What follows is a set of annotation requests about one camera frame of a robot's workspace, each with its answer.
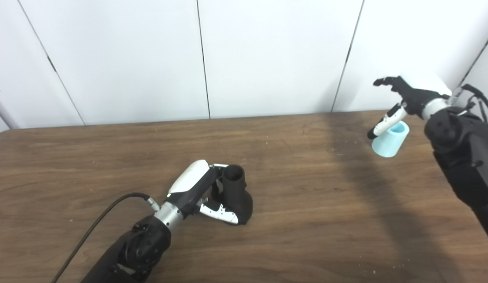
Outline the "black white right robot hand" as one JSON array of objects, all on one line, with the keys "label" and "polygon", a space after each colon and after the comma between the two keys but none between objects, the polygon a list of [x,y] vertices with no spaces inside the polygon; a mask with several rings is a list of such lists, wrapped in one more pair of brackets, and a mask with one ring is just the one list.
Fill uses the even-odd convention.
[{"label": "black white right robot hand", "polygon": [[374,86],[391,86],[391,91],[401,96],[401,102],[395,104],[368,131],[370,140],[381,136],[408,115],[417,115],[427,121],[438,111],[451,107],[450,95],[440,94],[422,88],[413,88],[402,76],[376,79]]}]

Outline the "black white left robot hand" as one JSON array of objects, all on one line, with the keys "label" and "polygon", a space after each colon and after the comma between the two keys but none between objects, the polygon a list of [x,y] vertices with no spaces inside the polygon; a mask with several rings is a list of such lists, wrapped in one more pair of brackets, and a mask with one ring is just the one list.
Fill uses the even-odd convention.
[{"label": "black white left robot hand", "polygon": [[224,204],[203,197],[214,184],[217,184],[227,166],[210,165],[206,160],[193,162],[171,186],[155,217],[170,230],[189,215],[198,213],[228,224],[238,224],[236,213],[230,212]]}]

